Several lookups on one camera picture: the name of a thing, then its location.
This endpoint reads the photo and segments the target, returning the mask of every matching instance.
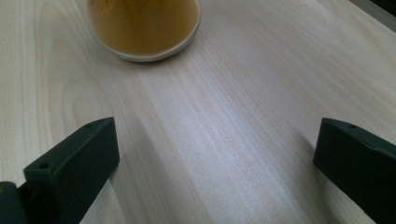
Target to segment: table surface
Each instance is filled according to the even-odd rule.
[[[201,0],[193,42],[128,63],[83,0],[0,1],[0,179],[114,117],[81,223],[373,223],[313,165],[322,118],[396,143],[396,34],[347,0]]]

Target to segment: brown powder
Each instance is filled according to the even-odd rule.
[[[175,47],[199,20],[196,0],[89,0],[88,8],[97,38],[133,55]]]

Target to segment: screw hole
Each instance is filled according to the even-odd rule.
[[[38,166],[40,169],[48,169],[49,167],[50,165],[47,162],[41,163],[41,165]]]

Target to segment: jar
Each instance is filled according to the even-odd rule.
[[[185,48],[201,20],[198,0],[88,0],[91,31],[106,49],[151,62]]]

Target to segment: wooden table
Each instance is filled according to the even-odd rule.
[[[373,223],[312,164],[323,117],[396,143],[396,34],[347,0],[201,0],[194,41],[127,63],[83,0],[0,1],[0,179],[114,117],[82,223]]]

